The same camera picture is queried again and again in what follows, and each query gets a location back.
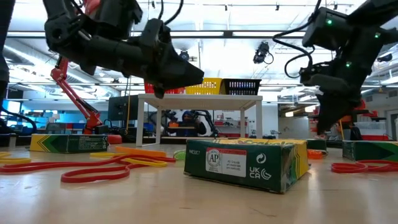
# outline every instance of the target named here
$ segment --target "red robot arm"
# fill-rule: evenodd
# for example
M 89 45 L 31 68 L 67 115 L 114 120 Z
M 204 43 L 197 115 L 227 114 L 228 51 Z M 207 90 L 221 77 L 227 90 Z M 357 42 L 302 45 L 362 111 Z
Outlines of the red robot arm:
M 93 134 L 94 128 L 101 126 L 101 113 L 85 102 L 76 94 L 73 88 L 67 83 L 68 59 L 59 57 L 55 68 L 51 71 L 51 77 L 57 82 L 61 89 L 68 95 L 69 99 L 76 105 L 87 120 L 83 134 Z

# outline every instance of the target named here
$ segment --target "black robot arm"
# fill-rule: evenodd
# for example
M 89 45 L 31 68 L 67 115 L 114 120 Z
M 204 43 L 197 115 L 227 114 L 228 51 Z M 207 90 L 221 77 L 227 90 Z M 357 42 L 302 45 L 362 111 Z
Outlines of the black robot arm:
M 300 82 L 319 86 L 318 132 L 322 133 L 361 103 L 361 86 L 383 45 L 398 41 L 396 29 L 383 23 L 398 16 L 397 0 L 367 0 L 346 15 L 325 7 L 311 16 L 303 37 L 304 47 L 317 45 L 336 52 L 330 62 L 300 69 Z
M 154 85 L 155 95 L 201 84 L 203 71 L 176 53 L 170 29 L 151 19 L 139 37 L 131 27 L 141 21 L 135 0 L 101 0 L 94 16 L 84 14 L 74 0 L 43 0 L 48 20 L 44 25 L 50 50 L 80 65 L 93 75 L 96 67 L 141 77 Z

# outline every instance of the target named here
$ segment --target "storage bin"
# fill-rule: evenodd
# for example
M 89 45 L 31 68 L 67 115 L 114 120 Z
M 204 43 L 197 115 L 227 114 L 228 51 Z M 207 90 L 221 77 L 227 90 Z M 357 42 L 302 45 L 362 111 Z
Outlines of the storage bin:
M 223 95 L 257 95 L 261 80 L 224 78 L 221 82 Z
M 144 83 L 145 86 L 145 93 L 155 93 L 154 91 L 154 86 L 149 83 Z M 174 90 L 167 90 L 165 94 L 183 94 L 185 91 L 185 88 L 178 88 Z
M 222 78 L 205 78 L 202 84 L 186 87 L 189 95 L 219 95 Z

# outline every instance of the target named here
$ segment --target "yellow rubber band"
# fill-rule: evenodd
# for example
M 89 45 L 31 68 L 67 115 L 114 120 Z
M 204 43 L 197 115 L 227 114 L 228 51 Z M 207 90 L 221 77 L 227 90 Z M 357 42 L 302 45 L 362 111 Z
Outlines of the yellow rubber band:
M 98 157 L 98 158 L 112 158 L 114 156 L 125 156 L 127 153 L 113 153 L 113 152 L 93 152 L 90 153 L 91 157 Z M 142 164 L 147 166 L 153 167 L 165 167 L 167 166 L 166 162 L 157 161 L 153 159 L 148 159 L 148 161 L 141 161 L 137 159 L 123 159 L 123 161 L 129 162 L 131 164 Z
M 30 163 L 30 158 L 6 158 L 11 156 L 9 152 L 0 152 L 0 164 L 25 164 Z
M 113 153 L 113 152 L 92 152 L 90 153 L 90 157 L 98 157 L 98 158 L 112 158 L 114 156 L 125 156 L 127 153 Z

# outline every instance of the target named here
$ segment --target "tabletop surface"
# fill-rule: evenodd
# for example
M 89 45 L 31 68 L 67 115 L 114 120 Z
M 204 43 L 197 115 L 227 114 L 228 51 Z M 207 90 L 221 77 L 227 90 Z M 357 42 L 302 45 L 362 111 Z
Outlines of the tabletop surface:
M 184 148 L 148 147 L 170 156 Z M 33 161 L 94 160 L 88 154 L 0 151 Z M 330 164 L 345 160 L 341 149 L 329 152 L 310 161 L 311 169 L 285 195 L 187 177 L 183 161 L 89 184 L 60 182 L 74 168 L 0 175 L 0 223 L 397 223 L 398 173 L 335 174 Z
M 158 99 L 153 94 L 139 94 L 138 98 L 157 108 L 164 109 L 190 109 L 190 110 L 240 110 L 249 109 L 257 101 L 262 101 L 262 96 L 239 95 L 183 95 L 166 94 L 163 99 Z

